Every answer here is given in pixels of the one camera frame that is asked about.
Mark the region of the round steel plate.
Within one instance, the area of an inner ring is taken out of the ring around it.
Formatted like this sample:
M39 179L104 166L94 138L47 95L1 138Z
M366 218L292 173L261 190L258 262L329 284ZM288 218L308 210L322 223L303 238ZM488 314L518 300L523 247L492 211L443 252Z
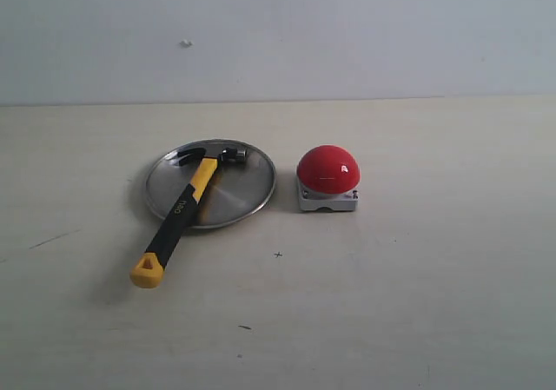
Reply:
M222 228L253 215L268 203L276 186L275 165L257 147L237 140L208 139L170 150L149 170L143 197L159 219L167 213L193 177L205 148L232 148L245 153L239 163L223 163L208 183L192 229Z

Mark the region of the white wall hook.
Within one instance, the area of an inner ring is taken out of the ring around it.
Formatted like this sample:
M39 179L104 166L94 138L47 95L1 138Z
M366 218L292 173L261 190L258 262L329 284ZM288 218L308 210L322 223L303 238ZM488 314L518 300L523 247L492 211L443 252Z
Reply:
M186 47L191 47L193 45L193 43L189 40L184 39L184 40L180 41L180 45L182 47L186 48Z

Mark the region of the yellow black claw hammer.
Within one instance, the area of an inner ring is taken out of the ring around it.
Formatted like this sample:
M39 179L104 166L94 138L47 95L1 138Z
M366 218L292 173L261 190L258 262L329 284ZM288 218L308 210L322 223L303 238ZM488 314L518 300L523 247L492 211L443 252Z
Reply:
M129 278L139 288L155 288L164 276L165 268L182 234L195 219L201 198L216 170L226 163L247 161L247 150L230 145L198 147L179 151L174 158L182 166L198 159L200 162L190 181L163 220L142 258L131 269Z

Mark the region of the red dome push button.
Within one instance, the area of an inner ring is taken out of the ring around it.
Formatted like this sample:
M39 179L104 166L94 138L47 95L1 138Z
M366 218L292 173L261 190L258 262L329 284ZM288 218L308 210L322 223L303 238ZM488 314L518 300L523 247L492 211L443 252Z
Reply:
M298 162L296 181L303 212L357 209L361 172L355 158L342 147L321 145L310 149Z

